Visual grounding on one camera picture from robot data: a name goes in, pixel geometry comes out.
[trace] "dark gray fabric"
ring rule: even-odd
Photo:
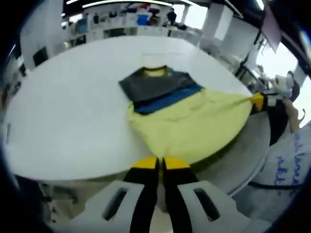
[[[157,70],[141,68],[130,76],[119,82],[127,97],[133,102],[150,100],[182,87],[195,84],[188,73],[175,72],[167,67],[166,74],[159,77],[148,77],[144,75],[145,70]]]

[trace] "folded clothing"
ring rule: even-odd
[[[128,110],[131,126],[155,156],[192,164],[227,145],[248,119],[248,96],[201,89],[167,108],[142,115]]]
[[[188,73],[176,72],[168,67],[156,69],[143,67],[120,81],[119,84],[132,102],[139,102],[163,96],[181,87],[193,85],[195,81]]]
[[[188,87],[177,89],[166,95],[134,103],[134,111],[143,115],[154,113],[162,108],[166,108],[184,98],[192,96],[202,89],[198,84],[193,84]]]

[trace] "black cable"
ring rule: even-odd
[[[266,184],[260,184],[256,182],[250,182],[248,183],[249,186],[255,187],[255,188],[261,188],[266,190],[290,190],[290,189],[298,189],[302,187],[302,184],[298,185],[266,185]]]

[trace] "round table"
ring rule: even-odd
[[[12,99],[4,120],[12,171],[35,180],[89,179],[150,156],[127,122],[129,100],[118,81],[162,65],[204,87],[251,96],[218,61],[182,39],[124,36],[81,45],[38,66]]]

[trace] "yellow garment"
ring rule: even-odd
[[[202,89],[149,115],[128,110],[130,124],[157,157],[200,161],[223,148],[241,130],[251,111],[250,98]]]

